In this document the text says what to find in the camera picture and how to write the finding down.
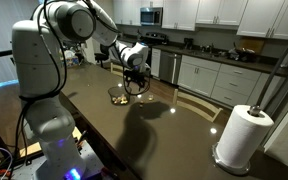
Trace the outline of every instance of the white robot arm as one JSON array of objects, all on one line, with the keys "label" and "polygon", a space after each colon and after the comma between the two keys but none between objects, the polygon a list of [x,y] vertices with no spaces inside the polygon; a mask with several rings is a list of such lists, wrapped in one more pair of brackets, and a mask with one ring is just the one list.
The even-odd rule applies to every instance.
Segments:
[{"label": "white robot arm", "polygon": [[32,20],[14,24],[12,49],[23,100],[21,117],[30,126],[29,138],[39,141],[47,159],[34,179],[69,179],[72,171],[82,177],[88,169],[71,135],[74,119],[58,99],[66,79],[61,40],[83,42],[93,37],[110,46],[121,64],[144,76],[148,48],[138,43],[127,48],[116,41],[117,33],[114,22],[94,1],[45,2]]}]

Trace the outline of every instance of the dark countertop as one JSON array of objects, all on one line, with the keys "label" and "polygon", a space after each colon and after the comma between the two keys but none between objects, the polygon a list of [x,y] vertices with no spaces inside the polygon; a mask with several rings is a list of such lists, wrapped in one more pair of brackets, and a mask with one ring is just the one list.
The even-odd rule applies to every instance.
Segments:
[{"label": "dark countertop", "polygon": [[[133,36],[119,37],[118,40],[129,42],[129,43],[137,42],[136,38],[134,38]],[[246,69],[250,69],[250,70],[255,70],[255,71],[262,72],[262,73],[270,74],[272,72],[272,70],[274,69],[274,65],[270,65],[270,64],[234,61],[234,60],[227,59],[226,57],[214,57],[214,56],[210,57],[210,55],[208,53],[201,53],[201,52],[200,53],[192,53],[193,51],[194,52],[198,52],[198,51],[196,51],[196,50],[183,50],[177,46],[172,46],[172,45],[156,45],[156,46],[153,46],[153,48],[160,49],[162,51],[167,51],[167,52],[192,56],[192,57],[196,57],[196,58],[201,58],[201,59],[214,61],[214,62],[218,62],[218,63],[228,64],[228,65],[232,65],[232,66],[237,66],[237,67],[241,67],[241,68],[246,68]],[[283,77],[287,76],[287,74],[288,74],[288,68],[279,68],[278,71],[276,72],[276,75],[283,76]]]},{"label": "dark countertop", "polygon": [[[226,173],[215,165],[211,156],[211,146],[218,142],[223,127],[156,94],[153,101],[148,101],[150,92],[141,99],[132,97],[126,106],[114,106],[107,90],[120,82],[121,77],[107,70],[83,65],[68,69],[62,92],[142,179],[287,179],[288,167],[262,151],[252,156],[247,176]],[[19,114],[18,93],[18,84],[0,88],[0,118],[5,123]],[[142,108],[140,101],[145,101]],[[217,134],[211,134],[210,128],[216,128]],[[7,124],[0,130],[6,131]]]}]

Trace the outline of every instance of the stove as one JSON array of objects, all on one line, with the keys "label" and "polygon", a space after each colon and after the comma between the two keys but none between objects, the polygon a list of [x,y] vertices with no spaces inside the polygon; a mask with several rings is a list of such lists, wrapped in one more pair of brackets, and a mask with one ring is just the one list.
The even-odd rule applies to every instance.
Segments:
[{"label": "stove", "polygon": [[147,32],[144,37],[141,38],[141,44],[149,47],[146,63],[151,66],[152,62],[152,47],[155,45],[168,44],[168,37],[165,34],[157,32]]}]

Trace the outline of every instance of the backsplash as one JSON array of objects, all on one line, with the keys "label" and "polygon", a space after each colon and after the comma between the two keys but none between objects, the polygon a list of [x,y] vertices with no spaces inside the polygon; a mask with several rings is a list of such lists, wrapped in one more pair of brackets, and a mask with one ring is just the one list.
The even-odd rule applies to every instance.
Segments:
[{"label": "backsplash", "polygon": [[[239,43],[241,36],[237,36],[237,30],[216,29],[216,28],[196,28],[195,31],[182,31],[172,29],[162,29],[156,26],[127,26],[118,25],[118,29],[124,34],[137,35],[137,30],[145,35],[146,32],[159,32],[168,35],[171,42],[184,43],[184,38],[193,38],[194,45],[211,45],[215,48],[229,50],[233,48],[233,42]],[[288,40],[267,39],[262,50],[262,56],[279,58],[288,44]]]}]

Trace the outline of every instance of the bowl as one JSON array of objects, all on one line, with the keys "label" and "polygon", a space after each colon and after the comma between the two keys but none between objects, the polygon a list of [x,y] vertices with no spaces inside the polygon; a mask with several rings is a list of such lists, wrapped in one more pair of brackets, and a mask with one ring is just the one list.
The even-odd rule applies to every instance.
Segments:
[{"label": "bowl", "polygon": [[[131,92],[130,87],[126,87],[128,92]],[[112,87],[108,90],[112,104],[126,105],[130,102],[130,95],[125,91],[125,87]]]}]

